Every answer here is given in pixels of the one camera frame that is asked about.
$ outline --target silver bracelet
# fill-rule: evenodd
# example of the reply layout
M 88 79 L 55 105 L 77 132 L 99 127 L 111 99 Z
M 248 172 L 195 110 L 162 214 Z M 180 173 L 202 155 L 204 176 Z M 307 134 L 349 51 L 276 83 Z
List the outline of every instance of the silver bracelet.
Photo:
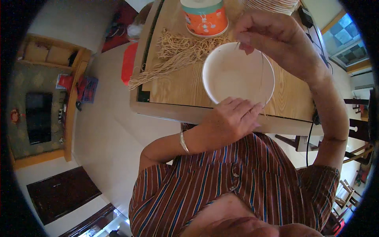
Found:
M 183 131 L 180 132 L 180 145 L 182 145 L 183 149 L 189 153 L 189 150 L 187 148 L 186 143 L 184 142 L 184 136 L 183 136 Z

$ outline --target white lid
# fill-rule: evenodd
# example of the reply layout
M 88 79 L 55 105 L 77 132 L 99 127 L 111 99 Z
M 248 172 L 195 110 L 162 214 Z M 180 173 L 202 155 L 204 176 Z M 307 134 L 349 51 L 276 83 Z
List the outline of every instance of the white lid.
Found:
M 188 8 L 206 8 L 220 3 L 222 0 L 180 0 L 183 6 Z

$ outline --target black screen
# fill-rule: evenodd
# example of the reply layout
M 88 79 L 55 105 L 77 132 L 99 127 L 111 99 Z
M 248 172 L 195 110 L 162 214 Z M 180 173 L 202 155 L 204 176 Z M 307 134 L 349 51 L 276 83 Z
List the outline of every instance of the black screen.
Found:
M 51 141 L 51 107 L 53 95 L 26 94 L 26 124 L 31 145 Z

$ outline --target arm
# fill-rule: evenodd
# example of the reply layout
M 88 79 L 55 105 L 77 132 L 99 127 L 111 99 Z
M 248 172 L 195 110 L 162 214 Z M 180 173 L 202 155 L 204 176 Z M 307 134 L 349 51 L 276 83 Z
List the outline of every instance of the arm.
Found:
M 302 28 L 290 16 L 252 10 L 236 24 L 235 36 L 247 54 L 258 49 L 308 84 L 324 131 L 314 164 L 340 170 L 349 134 L 346 106 Z
M 256 120 L 262 109 L 261 103 L 254 105 L 249 100 L 226 98 L 211 110 L 200 125 L 183 132 L 189 153 L 180 144 L 180 133 L 159 138 L 143 149 L 139 171 L 167 163 L 178 155 L 213 151 L 232 144 L 259 126 Z
M 341 171 L 349 136 L 346 106 L 329 72 L 318 83 L 310 83 L 313 99 L 324 131 L 315 165 L 327 165 Z

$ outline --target orange container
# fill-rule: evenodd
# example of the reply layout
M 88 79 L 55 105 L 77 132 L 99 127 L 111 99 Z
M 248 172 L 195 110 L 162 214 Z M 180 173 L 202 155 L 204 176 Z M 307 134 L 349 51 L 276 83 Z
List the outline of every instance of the orange container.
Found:
M 214 37 L 228 29 L 223 0 L 180 0 L 188 31 L 198 37 Z

